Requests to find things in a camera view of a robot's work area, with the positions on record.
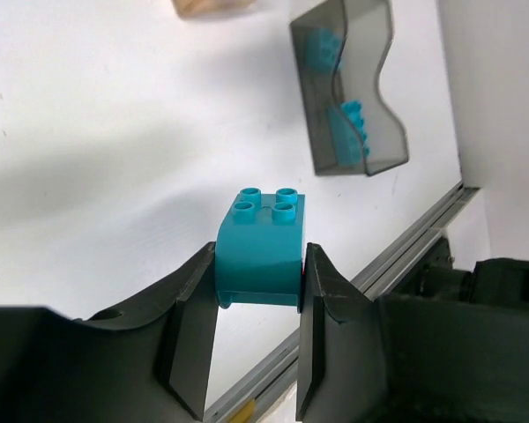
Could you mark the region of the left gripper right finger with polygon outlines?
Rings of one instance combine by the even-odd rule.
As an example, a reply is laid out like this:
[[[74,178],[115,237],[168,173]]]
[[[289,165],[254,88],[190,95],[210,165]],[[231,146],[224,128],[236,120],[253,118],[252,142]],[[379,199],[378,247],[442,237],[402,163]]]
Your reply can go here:
[[[370,299],[307,247],[300,422],[529,422],[529,313]]]

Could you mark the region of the teal frog oval lego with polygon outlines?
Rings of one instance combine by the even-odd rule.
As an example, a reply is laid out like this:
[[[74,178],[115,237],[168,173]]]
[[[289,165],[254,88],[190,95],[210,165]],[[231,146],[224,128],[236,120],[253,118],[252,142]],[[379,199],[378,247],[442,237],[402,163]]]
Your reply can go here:
[[[305,196],[293,188],[241,189],[215,245],[215,288],[222,308],[236,303],[299,308]]]

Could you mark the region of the small teal square lego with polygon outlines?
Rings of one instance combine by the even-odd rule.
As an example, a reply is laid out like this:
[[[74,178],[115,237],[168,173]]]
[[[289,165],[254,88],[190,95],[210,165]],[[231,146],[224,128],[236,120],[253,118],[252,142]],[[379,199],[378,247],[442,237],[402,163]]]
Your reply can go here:
[[[319,74],[339,71],[343,37],[328,28],[314,28],[305,37],[304,67]]]

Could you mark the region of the smoky grey container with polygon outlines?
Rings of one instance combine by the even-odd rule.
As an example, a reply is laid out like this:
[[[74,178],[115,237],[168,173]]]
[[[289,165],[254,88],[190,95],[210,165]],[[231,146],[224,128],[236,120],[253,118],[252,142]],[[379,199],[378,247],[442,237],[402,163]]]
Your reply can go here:
[[[328,28],[343,37],[339,71],[319,74],[304,67],[305,37],[314,28]],[[388,1],[323,1],[290,24],[309,145],[318,176],[374,176],[409,160],[406,128],[387,104],[381,76],[394,38]],[[328,124],[329,107],[358,100],[368,135],[370,155],[358,165],[340,166]]]

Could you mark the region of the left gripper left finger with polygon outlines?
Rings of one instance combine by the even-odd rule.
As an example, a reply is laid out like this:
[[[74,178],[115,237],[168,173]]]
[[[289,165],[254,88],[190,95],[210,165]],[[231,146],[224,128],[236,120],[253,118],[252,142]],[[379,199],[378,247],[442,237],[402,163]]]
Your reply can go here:
[[[218,302],[213,243],[91,318],[0,306],[0,422],[198,422]]]

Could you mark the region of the orange transparent container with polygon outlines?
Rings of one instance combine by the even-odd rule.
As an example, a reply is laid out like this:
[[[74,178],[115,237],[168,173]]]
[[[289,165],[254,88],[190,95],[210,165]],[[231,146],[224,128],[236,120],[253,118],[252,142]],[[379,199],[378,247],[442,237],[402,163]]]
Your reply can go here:
[[[193,19],[244,10],[255,3],[255,0],[172,0],[171,3],[180,18]]]

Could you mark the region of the teal lego brick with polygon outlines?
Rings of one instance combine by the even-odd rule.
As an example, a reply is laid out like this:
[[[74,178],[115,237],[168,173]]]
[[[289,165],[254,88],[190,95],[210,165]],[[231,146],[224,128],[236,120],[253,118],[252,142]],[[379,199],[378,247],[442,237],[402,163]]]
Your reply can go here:
[[[339,108],[329,107],[328,124],[340,166],[358,165],[370,155],[362,104],[358,100],[346,101]]]

